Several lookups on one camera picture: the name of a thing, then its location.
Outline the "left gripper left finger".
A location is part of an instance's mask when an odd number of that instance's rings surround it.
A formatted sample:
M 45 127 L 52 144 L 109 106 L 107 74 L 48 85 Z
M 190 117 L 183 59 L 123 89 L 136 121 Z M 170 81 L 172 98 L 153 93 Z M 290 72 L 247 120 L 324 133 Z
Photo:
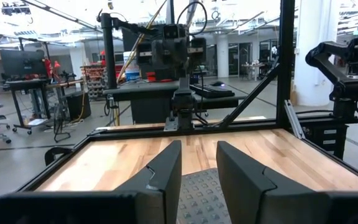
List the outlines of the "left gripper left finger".
M 176 223 L 181 187 L 181 141 L 172 141 L 138 173 L 116 188 L 123 202 L 114 223 Z

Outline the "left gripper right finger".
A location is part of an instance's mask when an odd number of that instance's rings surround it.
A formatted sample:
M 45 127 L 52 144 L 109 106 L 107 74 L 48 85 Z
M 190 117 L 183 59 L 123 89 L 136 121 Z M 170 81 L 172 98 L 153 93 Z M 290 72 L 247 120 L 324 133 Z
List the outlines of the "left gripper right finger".
M 218 141 L 216 162 L 233 223 L 328 222 L 327 194 L 282 175 L 226 141 Z

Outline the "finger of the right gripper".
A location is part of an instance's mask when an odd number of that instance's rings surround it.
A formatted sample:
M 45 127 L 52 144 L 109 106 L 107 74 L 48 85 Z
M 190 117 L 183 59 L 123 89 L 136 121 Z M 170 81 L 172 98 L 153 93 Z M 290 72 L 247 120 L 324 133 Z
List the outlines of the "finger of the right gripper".
M 188 60 L 188 42 L 187 39 L 175 39 L 173 42 L 173 65 L 182 67 Z
M 156 68 L 168 67 L 164 62 L 165 44 L 164 40 L 154 40 L 152 42 L 152 65 Z

